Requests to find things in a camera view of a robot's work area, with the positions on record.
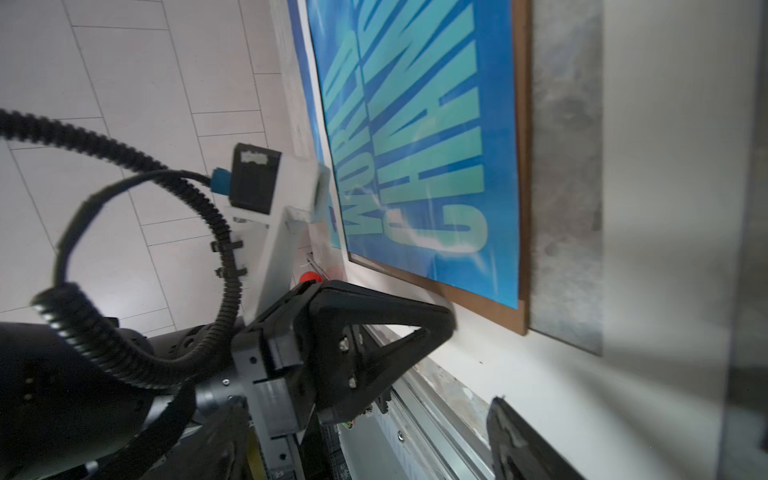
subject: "white floor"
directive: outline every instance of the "white floor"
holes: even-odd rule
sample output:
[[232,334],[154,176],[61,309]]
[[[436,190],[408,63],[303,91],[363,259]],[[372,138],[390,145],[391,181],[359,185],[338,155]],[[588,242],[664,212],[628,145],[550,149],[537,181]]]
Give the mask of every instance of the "white floor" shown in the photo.
[[[228,167],[237,142],[291,151],[268,0],[2,0],[0,108],[110,135],[173,168]],[[41,322],[55,244],[118,167],[0,141],[0,321]],[[148,336],[213,321],[218,258],[203,221],[153,184],[113,200],[70,278]],[[295,271],[309,250],[300,241]]]

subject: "blue poster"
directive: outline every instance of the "blue poster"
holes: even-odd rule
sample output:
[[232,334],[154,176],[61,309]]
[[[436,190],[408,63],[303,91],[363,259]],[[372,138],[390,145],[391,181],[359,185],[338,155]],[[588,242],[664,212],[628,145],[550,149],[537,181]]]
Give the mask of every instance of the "blue poster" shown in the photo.
[[509,0],[307,0],[350,253],[518,304]]

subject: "white wall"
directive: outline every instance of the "white wall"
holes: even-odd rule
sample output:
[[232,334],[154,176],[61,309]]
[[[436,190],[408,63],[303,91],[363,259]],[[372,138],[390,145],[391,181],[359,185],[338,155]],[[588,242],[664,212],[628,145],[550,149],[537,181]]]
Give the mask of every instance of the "white wall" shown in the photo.
[[[715,477],[760,8],[605,2],[604,356],[460,306],[431,355],[485,400],[505,396],[590,480]],[[346,272],[444,302],[348,261]]]

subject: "red ball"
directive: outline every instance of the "red ball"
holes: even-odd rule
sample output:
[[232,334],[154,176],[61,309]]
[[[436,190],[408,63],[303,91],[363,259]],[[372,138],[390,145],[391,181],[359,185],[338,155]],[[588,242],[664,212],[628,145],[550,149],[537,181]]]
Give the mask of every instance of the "red ball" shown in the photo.
[[306,282],[309,280],[317,280],[318,282],[322,282],[323,278],[317,274],[317,272],[304,272],[302,276],[299,277],[299,283]]

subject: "brown wooden board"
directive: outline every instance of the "brown wooden board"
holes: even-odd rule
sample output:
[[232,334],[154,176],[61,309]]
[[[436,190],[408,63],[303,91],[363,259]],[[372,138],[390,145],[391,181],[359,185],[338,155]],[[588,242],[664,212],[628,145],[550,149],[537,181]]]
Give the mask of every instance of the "brown wooden board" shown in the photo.
[[349,261],[405,280],[465,307],[520,335],[528,332],[531,297],[531,0],[512,0],[512,47],[515,56],[515,123],[520,195],[520,272],[518,308],[396,269],[351,253]]

